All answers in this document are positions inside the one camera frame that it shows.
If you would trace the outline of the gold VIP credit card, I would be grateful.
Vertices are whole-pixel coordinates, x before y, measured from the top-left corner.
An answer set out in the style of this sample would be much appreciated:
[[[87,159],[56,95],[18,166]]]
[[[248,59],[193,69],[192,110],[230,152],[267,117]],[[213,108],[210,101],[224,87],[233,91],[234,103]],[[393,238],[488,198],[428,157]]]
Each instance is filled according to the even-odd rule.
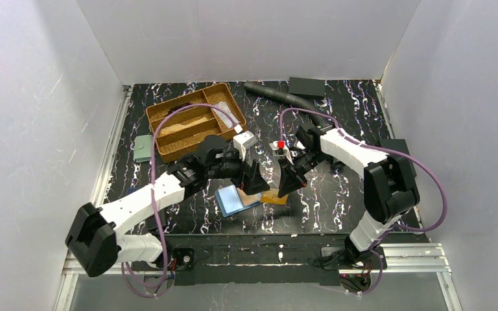
[[[270,189],[261,193],[260,202],[277,205],[285,205],[288,195],[280,196],[278,189]]]

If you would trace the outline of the light blue card holder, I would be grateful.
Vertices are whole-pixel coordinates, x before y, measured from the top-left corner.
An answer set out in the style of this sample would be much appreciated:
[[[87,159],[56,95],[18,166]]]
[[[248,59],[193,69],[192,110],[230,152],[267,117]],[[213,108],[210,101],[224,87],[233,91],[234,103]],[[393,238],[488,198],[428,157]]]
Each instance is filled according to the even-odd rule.
[[[223,217],[229,217],[249,209],[242,207],[237,189],[235,185],[229,185],[215,192],[215,197]]]

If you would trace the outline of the silver VIP credit card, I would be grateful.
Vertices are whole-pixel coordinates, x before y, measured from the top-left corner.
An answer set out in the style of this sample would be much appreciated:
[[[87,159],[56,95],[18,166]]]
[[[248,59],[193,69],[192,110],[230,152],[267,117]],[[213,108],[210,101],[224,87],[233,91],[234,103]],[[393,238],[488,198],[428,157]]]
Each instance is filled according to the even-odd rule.
[[[217,116],[227,128],[233,128],[234,126],[239,124],[239,120],[232,112],[227,113],[226,111],[219,108],[219,110],[217,111]]]

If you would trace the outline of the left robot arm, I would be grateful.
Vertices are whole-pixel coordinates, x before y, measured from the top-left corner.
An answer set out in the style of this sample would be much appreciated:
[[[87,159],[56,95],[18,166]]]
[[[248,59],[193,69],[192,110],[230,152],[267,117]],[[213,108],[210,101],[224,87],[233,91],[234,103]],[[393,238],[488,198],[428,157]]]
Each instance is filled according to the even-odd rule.
[[[257,161],[246,160],[255,135],[245,131],[232,148],[218,135],[207,136],[161,176],[143,188],[100,207],[81,206],[65,244],[89,277],[107,272],[118,262],[156,262],[168,258],[164,235],[130,235],[136,224],[160,210],[181,203],[206,187],[211,179],[228,179],[246,195],[269,190]]]

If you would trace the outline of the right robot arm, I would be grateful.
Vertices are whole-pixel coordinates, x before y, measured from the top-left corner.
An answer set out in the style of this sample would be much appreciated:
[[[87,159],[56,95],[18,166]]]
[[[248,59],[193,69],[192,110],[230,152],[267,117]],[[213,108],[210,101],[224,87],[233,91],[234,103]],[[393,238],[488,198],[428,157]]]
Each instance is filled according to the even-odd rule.
[[[303,146],[297,156],[284,148],[278,157],[280,197],[304,188],[306,173],[327,157],[338,159],[363,180],[366,210],[345,240],[345,254],[356,257],[374,248],[380,237],[420,202],[412,166],[401,153],[382,152],[359,143],[343,129],[323,132],[300,126],[296,137]]]

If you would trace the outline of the orange VIP credit card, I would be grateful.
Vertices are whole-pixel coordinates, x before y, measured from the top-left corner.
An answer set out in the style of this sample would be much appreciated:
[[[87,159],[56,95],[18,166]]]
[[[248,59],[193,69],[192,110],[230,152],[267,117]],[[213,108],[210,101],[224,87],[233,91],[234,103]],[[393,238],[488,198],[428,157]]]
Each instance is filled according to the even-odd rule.
[[[241,189],[237,189],[237,192],[238,192],[242,207],[244,207],[244,208],[254,207],[254,206],[259,205],[261,203],[261,193],[247,195]]]

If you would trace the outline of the white card in tray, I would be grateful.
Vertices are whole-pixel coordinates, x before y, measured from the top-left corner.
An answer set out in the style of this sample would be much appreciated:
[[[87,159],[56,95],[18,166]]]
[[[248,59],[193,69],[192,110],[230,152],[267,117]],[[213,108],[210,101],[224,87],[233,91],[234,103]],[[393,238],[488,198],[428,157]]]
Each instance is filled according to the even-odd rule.
[[[227,102],[221,101],[221,102],[218,102],[217,104],[215,104],[215,106],[220,108],[221,110],[226,111],[227,113],[231,113],[231,110],[230,110]]]

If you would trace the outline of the woven wicker organizer tray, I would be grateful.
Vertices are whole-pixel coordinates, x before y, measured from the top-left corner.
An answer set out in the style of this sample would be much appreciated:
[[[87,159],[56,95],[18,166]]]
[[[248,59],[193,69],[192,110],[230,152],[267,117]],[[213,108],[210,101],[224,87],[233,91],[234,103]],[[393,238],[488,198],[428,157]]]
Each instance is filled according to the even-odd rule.
[[[173,116],[165,122],[156,138],[158,153],[165,163],[176,161],[195,151],[208,135],[218,135],[227,141],[236,135],[229,118],[219,111],[201,106],[202,104],[220,107],[233,116],[242,129],[247,129],[245,116],[230,87],[226,83],[218,83],[147,108],[145,113],[151,130],[155,131],[160,122],[172,112],[190,104],[199,106]]]

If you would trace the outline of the wooden utensil in tray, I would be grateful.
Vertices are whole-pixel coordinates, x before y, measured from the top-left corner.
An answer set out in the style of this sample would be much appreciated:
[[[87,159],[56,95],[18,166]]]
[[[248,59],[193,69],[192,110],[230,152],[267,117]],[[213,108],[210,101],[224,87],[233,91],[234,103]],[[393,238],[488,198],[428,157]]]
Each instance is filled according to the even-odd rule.
[[[172,133],[175,133],[175,132],[179,132],[180,130],[184,130],[186,128],[195,126],[197,124],[201,124],[201,123],[206,122],[206,121],[208,121],[208,118],[207,117],[203,117],[203,118],[194,120],[192,122],[188,122],[187,124],[180,124],[180,123],[179,124],[174,124],[174,125],[162,128],[161,131],[160,131],[160,135],[169,135],[169,134],[172,134]]]

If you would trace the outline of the black item in tray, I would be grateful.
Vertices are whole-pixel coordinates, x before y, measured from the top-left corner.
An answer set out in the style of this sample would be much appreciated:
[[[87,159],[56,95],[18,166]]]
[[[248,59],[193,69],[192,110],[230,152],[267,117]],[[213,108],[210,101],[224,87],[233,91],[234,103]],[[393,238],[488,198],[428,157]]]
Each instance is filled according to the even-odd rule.
[[[169,116],[169,115],[172,115],[173,113],[175,113],[176,111],[183,111],[183,110],[186,110],[186,109],[189,109],[193,106],[193,103],[191,102],[186,102],[186,103],[183,103],[183,104],[180,104],[180,105],[177,105],[177,106],[174,106],[172,108],[170,108],[166,114],[166,116]]]

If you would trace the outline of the black flat box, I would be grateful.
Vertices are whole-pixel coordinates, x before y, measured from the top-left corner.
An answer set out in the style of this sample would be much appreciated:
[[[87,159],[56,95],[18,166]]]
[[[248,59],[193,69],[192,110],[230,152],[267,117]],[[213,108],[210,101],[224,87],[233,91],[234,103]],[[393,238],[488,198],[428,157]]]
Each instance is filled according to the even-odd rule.
[[[326,95],[326,81],[314,78],[289,78],[289,93],[302,98],[323,99]]]

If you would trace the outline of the green small wallet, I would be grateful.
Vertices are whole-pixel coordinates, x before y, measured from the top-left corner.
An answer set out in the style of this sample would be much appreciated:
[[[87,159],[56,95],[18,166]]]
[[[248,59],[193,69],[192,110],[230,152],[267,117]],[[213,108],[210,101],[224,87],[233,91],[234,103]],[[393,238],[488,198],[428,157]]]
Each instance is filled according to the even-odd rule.
[[[154,155],[155,143],[153,135],[139,135],[134,141],[134,161],[136,163],[150,162]]]

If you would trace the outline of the black box right side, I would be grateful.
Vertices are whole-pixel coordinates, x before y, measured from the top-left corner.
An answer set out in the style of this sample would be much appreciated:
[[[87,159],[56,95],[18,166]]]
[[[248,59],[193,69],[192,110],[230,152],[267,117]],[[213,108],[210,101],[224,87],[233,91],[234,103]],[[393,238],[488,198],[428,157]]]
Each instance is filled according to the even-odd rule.
[[[375,147],[388,154],[387,164],[381,164],[383,175],[386,179],[396,179],[399,177],[416,177],[416,169],[411,160],[408,159],[409,148],[404,139],[379,139]]]

